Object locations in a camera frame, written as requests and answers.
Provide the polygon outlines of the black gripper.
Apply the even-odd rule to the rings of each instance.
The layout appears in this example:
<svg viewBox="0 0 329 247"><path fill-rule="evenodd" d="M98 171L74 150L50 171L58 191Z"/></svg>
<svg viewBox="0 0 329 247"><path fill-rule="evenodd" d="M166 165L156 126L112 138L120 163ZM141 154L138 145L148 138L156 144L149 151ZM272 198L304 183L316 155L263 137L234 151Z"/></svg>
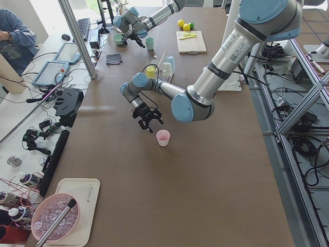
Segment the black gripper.
<svg viewBox="0 0 329 247"><path fill-rule="evenodd" d="M137 108L135 108L133 110L132 117L134 119L140 117L140 119L138 120L140 127L143 130L149 131L150 133L153 133L153 130L149 126L151 120L157 119L160 124L164 124L162 120L162 114L157 109L151 110L151 108L146 103L142 103Z"/></svg>
<svg viewBox="0 0 329 247"><path fill-rule="evenodd" d="M139 36L134 31L132 31L132 33L130 34L130 39L137 42L137 44L140 47L145 48L145 45L143 44L142 40L139 38Z"/></svg>

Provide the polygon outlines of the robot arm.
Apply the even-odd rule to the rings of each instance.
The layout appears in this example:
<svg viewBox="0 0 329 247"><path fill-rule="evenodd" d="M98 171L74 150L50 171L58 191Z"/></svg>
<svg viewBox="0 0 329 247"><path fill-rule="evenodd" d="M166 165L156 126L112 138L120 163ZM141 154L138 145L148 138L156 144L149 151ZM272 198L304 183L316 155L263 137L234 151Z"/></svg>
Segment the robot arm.
<svg viewBox="0 0 329 247"><path fill-rule="evenodd" d="M240 1L234 29L193 85L181 89L137 73L121 86L121 94L133 107L133 118L146 130L151 120L161 119L161 113L151 110L140 98L142 91L170 98L172 114L179 122L209 118L214 112L213 96L254 45L293 39L300 34L303 5L303 1L295 0Z"/></svg>
<svg viewBox="0 0 329 247"><path fill-rule="evenodd" d="M128 9L123 15L118 15L113 19L113 25L116 26L124 35L123 43L127 45L127 40L134 40L140 47L145 48L142 43L143 38L148 32L164 22L174 13L180 12L185 6L186 1L170 1L150 17L142 19L135 7Z"/></svg>

